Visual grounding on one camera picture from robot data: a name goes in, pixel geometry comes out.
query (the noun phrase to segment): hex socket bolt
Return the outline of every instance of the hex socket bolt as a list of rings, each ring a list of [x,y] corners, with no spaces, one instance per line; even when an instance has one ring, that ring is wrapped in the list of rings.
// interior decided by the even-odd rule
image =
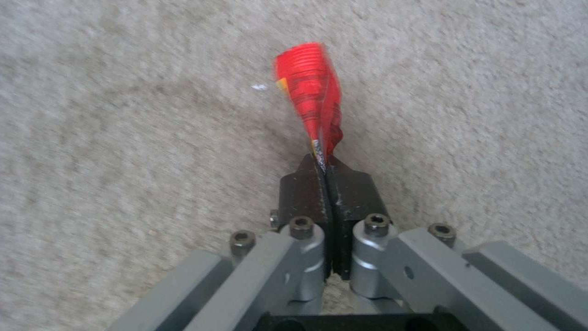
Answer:
[[[243,257],[255,246],[255,233],[239,230],[230,235],[230,252],[236,257]]]
[[[296,239],[308,239],[312,237],[312,228],[315,222],[307,216],[296,216],[290,219],[290,236]]]
[[[433,223],[427,230],[445,245],[453,247],[453,244],[455,244],[457,232],[451,225],[445,223]]]
[[[390,224],[391,222],[388,216],[383,214],[369,214],[363,220],[365,233],[373,237],[384,237],[387,235]]]

